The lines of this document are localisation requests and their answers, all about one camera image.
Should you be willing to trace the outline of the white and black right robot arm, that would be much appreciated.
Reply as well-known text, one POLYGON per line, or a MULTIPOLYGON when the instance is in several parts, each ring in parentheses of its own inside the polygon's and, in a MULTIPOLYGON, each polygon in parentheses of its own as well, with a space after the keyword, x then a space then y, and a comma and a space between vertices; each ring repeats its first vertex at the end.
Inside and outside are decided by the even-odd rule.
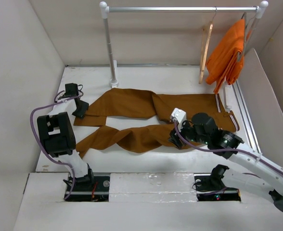
POLYGON ((178 149, 189 145, 199 151, 221 156, 250 172, 239 173, 228 166, 217 165, 204 182, 210 187, 206 190, 207 194, 237 188, 266 199, 283 212, 283 167, 263 154, 254 154, 242 138, 218 128, 214 119, 206 113, 197 113, 187 120, 186 112, 175 108, 170 119, 174 128, 169 141, 178 149))

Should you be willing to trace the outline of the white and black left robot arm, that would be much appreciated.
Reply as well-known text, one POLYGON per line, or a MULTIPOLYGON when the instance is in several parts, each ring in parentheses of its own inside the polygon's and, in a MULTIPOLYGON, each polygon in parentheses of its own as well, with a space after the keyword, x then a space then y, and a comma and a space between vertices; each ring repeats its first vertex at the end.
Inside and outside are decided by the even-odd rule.
POLYGON ((71 100, 76 109, 72 113, 76 118, 83 119, 89 104, 82 101, 83 92, 76 83, 65 84, 62 96, 56 96, 54 104, 34 109, 30 114, 30 123, 35 139, 41 151, 53 163, 65 166, 71 173, 72 186, 79 185, 89 191, 94 187, 95 179, 90 166, 82 160, 76 150, 77 143, 74 131, 67 112, 55 115, 42 115, 37 118, 38 133, 34 127, 34 113, 49 107, 54 107, 71 100))

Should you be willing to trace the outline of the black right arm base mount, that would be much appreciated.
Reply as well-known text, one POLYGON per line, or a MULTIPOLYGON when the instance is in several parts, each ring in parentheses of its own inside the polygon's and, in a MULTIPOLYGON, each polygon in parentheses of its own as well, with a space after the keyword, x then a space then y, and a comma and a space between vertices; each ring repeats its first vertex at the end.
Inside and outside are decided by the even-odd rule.
POLYGON ((223 182, 223 174, 229 168, 224 165, 217 165, 211 173, 194 174, 192 189, 196 191, 198 202, 218 201, 241 201, 239 190, 226 187, 223 182))

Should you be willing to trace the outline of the brown trousers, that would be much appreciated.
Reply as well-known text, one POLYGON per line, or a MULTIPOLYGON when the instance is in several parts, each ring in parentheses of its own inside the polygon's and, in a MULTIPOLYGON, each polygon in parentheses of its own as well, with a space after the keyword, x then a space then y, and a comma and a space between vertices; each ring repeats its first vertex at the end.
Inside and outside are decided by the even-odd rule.
POLYGON ((230 132, 239 131, 233 111, 226 111, 218 94, 156 94, 149 90, 111 89, 95 100, 83 119, 75 119, 74 126, 96 127, 79 141, 76 150, 84 157, 88 150, 105 150, 118 145, 124 150, 144 153, 161 146, 174 147, 169 134, 174 125, 170 115, 175 108, 184 110, 187 118, 197 113, 213 117, 217 126, 230 132), (106 125, 109 117, 146 121, 158 119, 158 124, 117 129, 106 125))

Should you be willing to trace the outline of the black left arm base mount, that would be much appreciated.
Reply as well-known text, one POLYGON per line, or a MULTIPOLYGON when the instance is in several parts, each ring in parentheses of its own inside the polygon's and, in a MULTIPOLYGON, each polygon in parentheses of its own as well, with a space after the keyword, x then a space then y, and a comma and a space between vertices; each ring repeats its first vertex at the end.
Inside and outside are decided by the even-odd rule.
POLYGON ((67 202, 108 202, 110 188, 110 173, 94 173, 93 179, 64 179, 66 191, 64 200, 67 202))

